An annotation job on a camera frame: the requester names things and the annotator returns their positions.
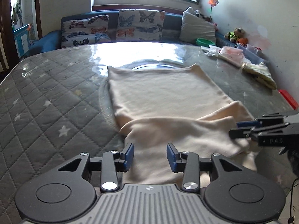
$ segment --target yellow star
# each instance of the yellow star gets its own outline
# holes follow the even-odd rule
[[[77,96],[81,96],[83,93],[81,92],[80,89],[76,89],[75,94],[76,94]]]

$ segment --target black cable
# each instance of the black cable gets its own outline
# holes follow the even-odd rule
[[[299,184],[294,185],[295,182],[296,182],[297,180],[298,180],[298,179],[295,179],[295,180],[293,181],[293,184],[292,184],[292,189],[291,189],[291,202],[290,202],[290,218],[288,219],[288,224],[291,224],[291,223],[294,224],[294,217],[292,216],[292,201],[293,201],[293,189],[294,189],[294,187],[296,187],[297,185],[299,185]]]

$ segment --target sofa backrest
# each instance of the sofa backrest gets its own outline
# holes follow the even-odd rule
[[[86,18],[91,18],[99,15],[109,15],[108,35],[112,40],[115,40],[116,29],[118,24],[118,11],[119,10],[105,10],[105,11],[83,13],[83,14],[64,17],[61,19],[61,27],[63,22],[69,20],[79,20],[79,19],[86,19]],[[162,30],[163,40],[164,39],[177,40],[180,36],[181,26],[182,26],[182,15],[166,13],[164,26]]]

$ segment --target gray pillow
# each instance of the gray pillow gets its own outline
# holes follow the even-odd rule
[[[191,13],[183,12],[180,40],[196,43],[198,38],[216,43],[214,25]]]

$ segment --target green bowl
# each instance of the green bowl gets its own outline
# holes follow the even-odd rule
[[[206,40],[206,39],[200,39],[198,38],[196,40],[196,45],[198,46],[205,46],[205,47],[209,47],[209,45],[216,45],[214,42],[210,41],[210,40]]]

